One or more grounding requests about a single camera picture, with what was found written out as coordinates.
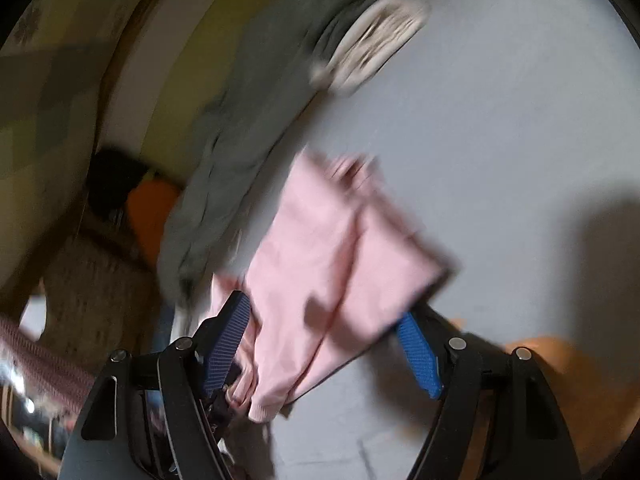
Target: orange object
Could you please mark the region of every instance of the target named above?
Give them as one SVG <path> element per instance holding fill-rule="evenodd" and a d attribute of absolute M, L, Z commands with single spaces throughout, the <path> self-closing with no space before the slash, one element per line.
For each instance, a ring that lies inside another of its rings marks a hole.
<path fill-rule="evenodd" d="M 149 266 L 155 268 L 160 242 L 171 209 L 174 208 L 180 188 L 159 178 L 143 180 L 127 196 L 127 215 Z"/>

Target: silver bolt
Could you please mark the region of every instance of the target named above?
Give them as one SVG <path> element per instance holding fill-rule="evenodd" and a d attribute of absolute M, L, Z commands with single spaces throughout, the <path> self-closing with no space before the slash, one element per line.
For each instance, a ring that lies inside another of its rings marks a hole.
<path fill-rule="evenodd" d="M 120 361 L 123 361 L 126 356 L 127 356 L 127 351 L 123 350 L 122 348 L 118 348 L 117 350 L 114 350 L 113 352 L 111 352 L 111 360 L 114 363 L 119 363 Z"/>
<path fill-rule="evenodd" d="M 521 361 L 528 361 L 529 359 L 531 359 L 531 350 L 529 350 L 528 348 L 524 348 L 524 346 L 521 346 L 516 350 L 516 355 Z"/>
<path fill-rule="evenodd" d="M 466 348 L 466 341 L 461 337 L 452 337 L 449 339 L 449 346 L 454 350 L 464 350 Z"/>
<path fill-rule="evenodd" d="M 191 348 L 191 345 L 193 344 L 193 339 L 186 336 L 181 337 L 180 339 L 177 339 L 174 344 L 178 350 L 187 350 Z"/>

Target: folded pink cloth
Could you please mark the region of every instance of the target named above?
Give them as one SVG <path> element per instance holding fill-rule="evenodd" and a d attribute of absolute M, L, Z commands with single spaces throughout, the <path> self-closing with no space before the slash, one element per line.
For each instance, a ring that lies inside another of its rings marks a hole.
<path fill-rule="evenodd" d="M 368 348 L 440 273 L 372 164 L 299 154 L 242 284 L 252 318 L 227 398 L 251 420 L 271 420 Z M 215 276 L 206 317 L 239 286 Z"/>

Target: blue gripper pad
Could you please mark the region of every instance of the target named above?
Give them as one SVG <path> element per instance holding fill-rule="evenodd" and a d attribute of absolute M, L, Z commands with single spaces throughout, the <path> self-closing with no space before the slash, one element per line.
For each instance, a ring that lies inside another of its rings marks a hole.
<path fill-rule="evenodd" d="M 222 329 L 220 337 L 206 357 L 205 378 L 202 389 L 210 396 L 214 390 L 219 390 L 225 384 L 226 375 L 240 345 L 242 334 L 249 323 L 251 303 L 244 294 L 240 296 L 236 309 L 231 314 L 228 323 Z"/>
<path fill-rule="evenodd" d="M 439 398 L 442 382 L 438 373 L 438 359 L 410 313 L 402 316 L 396 332 L 418 384 L 429 393 L 431 399 Z"/>

